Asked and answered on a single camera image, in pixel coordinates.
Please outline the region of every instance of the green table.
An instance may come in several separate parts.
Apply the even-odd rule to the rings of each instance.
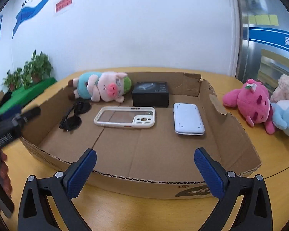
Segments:
[[[0,107],[0,114],[18,104],[24,107],[38,95],[42,94],[46,88],[53,85],[55,82],[57,82],[56,79],[51,77],[43,80],[42,82],[39,82],[30,88],[25,89],[24,87],[21,87],[13,91],[11,99],[9,99],[4,105]]]

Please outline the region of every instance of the wooden table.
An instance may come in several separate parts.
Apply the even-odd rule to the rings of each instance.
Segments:
[[[242,86],[242,83],[233,77],[192,70],[140,67],[112,70],[200,73],[203,79],[211,83],[220,100],[228,91]],[[69,79],[79,76],[80,73],[74,73],[49,87],[28,107],[41,104],[65,87]],[[239,119],[262,160],[262,166],[251,177],[259,173],[266,179],[273,211],[274,230],[281,230],[289,219],[289,138],[281,131],[273,136],[266,134],[262,124],[251,128],[237,110],[229,110],[229,112]],[[8,155],[9,175],[13,186],[12,199],[16,207],[12,218],[8,220],[4,217],[4,220],[9,229],[14,231],[17,230],[18,208],[27,177],[31,174],[36,175],[37,178],[51,177],[56,171],[34,159],[19,140],[7,146],[4,151]],[[239,197],[224,230],[230,229],[241,201],[242,197]],[[92,230],[195,231],[210,215],[217,199],[213,197],[191,200],[146,199],[116,194],[85,185],[79,197],[73,199],[73,203]],[[59,227],[67,230],[52,198],[50,204]]]

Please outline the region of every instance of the plush toy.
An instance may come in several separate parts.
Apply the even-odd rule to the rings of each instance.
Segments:
[[[223,105],[231,108],[238,107],[251,127],[263,122],[268,134],[272,135],[275,132],[269,92],[261,82],[248,79],[241,89],[232,90],[224,95]]]
[[[278,87],[271,96],[271,102],[289,100],[289,76],[282,75],[278,80]]]
[[[132,86],[131,79],[126,73],[116,72],[86,72],[78,78],[74,78],[68,82],[69,87],[77,88],[69,94],[70,100],[79,97],[83,99],[91,99],[93,102],[124,101],[126,94]]]
[[[277,103],[272,103],[274,114],[274,125],[282,129],[289,136],[289,100],[281,100]]]

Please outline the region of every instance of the phone case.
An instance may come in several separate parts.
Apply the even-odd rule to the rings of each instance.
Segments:
[[[197,135],[204,134],[205,129],[195,104],[175,103],[173,105],[174,130],[180,135]]]
[[[94,123],[105,127],[150,128],[155,123],[155,109],[106,106],[96,115]]]

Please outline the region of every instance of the black box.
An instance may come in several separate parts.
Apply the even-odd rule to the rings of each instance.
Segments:
[[[134,107],[161,107],[169,104],[169,90],[166,82],[138,82],[132,91]]]

